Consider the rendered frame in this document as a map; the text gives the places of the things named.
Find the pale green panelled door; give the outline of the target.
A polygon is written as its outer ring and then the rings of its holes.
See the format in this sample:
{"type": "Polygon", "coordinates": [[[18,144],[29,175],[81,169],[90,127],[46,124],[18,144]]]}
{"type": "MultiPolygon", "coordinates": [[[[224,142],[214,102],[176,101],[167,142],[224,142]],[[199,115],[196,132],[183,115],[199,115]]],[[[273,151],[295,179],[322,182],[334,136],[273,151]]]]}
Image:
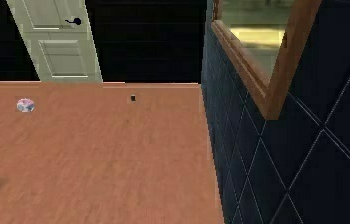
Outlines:
{"type": "Polygon", "coordinates": [[[102,80],[85,0],[6,2],[42,82],[102,80]]]}

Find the wooden framed window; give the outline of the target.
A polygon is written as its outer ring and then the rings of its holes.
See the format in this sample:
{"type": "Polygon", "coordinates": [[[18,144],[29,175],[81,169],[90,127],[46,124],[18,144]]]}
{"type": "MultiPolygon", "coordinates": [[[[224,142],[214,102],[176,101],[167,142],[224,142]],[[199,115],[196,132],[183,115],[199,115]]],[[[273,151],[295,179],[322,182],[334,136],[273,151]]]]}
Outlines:
{"type": "Polygon", "coordinates": [[[322,0],[213,0],[211,28],[266,120],[279,118],[322,0]]]}

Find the small pink blue ball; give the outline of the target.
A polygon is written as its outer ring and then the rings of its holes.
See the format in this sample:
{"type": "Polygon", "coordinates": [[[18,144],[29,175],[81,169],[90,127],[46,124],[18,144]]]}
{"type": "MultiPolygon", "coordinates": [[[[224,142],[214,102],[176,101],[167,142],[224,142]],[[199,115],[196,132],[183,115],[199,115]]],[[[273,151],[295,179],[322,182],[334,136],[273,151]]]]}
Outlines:
{"type": "Polygon", "coordinates": [[[21,112],[32,112],[34,108],[35,103],[31,99],[23,98],[17,102],[17,109],[21,112]]]}

